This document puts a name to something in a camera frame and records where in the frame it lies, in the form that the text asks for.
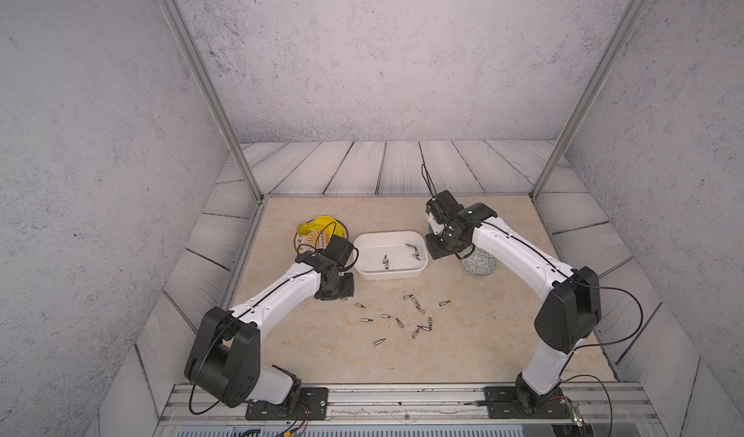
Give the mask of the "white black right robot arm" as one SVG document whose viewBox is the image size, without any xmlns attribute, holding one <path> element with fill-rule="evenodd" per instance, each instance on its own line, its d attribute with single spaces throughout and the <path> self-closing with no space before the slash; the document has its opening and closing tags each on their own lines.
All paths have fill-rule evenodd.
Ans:
<svg viewBox="0 0 744 437">
<path fill-rule="evenodd" d="M 462 206 L 450 191 L 426 203 L 431 232 L 425 243 L 433 259 L 486 251 L 519 276 L 542 302 L 534 321 L 539 341 L 515 380 L 515 408 L 526 416 L 546 413 L 561 396 L 560 378 L 575 350 L 602 319 L 599 278 L 594 270 L 572 268 L 529 243 L 487 205 Z"/>
</svg>

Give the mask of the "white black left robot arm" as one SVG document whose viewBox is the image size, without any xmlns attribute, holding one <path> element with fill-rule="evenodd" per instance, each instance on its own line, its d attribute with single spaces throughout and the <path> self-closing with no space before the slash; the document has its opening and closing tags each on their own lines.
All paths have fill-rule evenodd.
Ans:
<svg viewBox="0 0 744 437">
<path fill-rule="evenodd" d="M 298 254 L 288 270 L 258 295 L 229 309 L 205 313 L 186 361 L 184 376 L 229 408 L 265 402 L 288 412 L 300 402 L 300 378 L 262 363 L 269 333 L 306 299 L 335 301 L 354 295 L 351 268 L 360 253 L 344 237 L 332 236 L 320 250 Z"/>
</svg>

